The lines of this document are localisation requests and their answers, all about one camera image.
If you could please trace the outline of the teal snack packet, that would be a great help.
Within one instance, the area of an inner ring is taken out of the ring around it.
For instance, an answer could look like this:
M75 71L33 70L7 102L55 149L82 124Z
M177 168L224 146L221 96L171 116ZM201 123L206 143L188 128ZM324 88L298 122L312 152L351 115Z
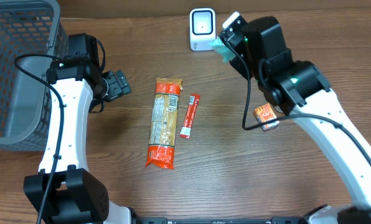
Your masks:
M235 58L235 54L228 47L225 46L225 44L219 37L216 37L216 39L211 41L209 43L209 46L222 57L223 63L229 63Z

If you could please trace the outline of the orange noodle packet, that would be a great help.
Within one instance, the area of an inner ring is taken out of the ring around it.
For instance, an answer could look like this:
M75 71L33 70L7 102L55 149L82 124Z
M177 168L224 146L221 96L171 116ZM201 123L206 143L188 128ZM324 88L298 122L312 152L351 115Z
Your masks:
M157 78L146 165L173 169L181 78Z

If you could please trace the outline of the red white stick packet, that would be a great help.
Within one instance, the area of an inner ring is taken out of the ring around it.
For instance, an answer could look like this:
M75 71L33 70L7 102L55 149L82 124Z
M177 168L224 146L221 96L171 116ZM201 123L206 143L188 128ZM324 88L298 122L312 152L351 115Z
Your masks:
M190 95L187 113L185 114L185 119L182 125L182 129L180 131L181 138L184 138L184 139L190 138L190 132L191 132L192 125L194 122L197 107L199 105L199 101L200 101L200 95L194 94L194 93Z

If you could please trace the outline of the small orange white box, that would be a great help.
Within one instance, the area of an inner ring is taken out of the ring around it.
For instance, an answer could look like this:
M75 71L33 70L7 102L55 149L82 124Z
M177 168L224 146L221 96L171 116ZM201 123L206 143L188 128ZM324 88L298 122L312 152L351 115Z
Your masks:
M265 123L272 119L276 119L276 115L269 103L261 105L253 110L253 114L259 123ZM278 127L279 121L274 121L272 123L264 124L261 128L264 131L268 131Z

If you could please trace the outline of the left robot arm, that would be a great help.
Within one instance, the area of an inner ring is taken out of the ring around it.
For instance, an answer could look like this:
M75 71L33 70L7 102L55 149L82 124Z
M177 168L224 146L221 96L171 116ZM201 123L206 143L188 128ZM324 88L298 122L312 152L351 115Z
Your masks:
M53 56L43 82L52 108L39 171L24 179L24 193L38 212L38 223L136 224L134 210L110 201L107 188L88 171L88 114L96 105L131 93L121 70L105 70L102 43L88 34L71 35L68 52Z

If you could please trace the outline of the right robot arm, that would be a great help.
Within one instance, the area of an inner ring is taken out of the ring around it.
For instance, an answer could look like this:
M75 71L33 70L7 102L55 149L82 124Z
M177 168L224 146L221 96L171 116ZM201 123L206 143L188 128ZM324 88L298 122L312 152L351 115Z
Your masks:
M234 12L218 36L223 56L248 81L256 80L282 119L298 124L318 145L346 186L352 203L323 205L300 223L371 223L371 145L343 110L315 64L295 61L273 16L246 21Z

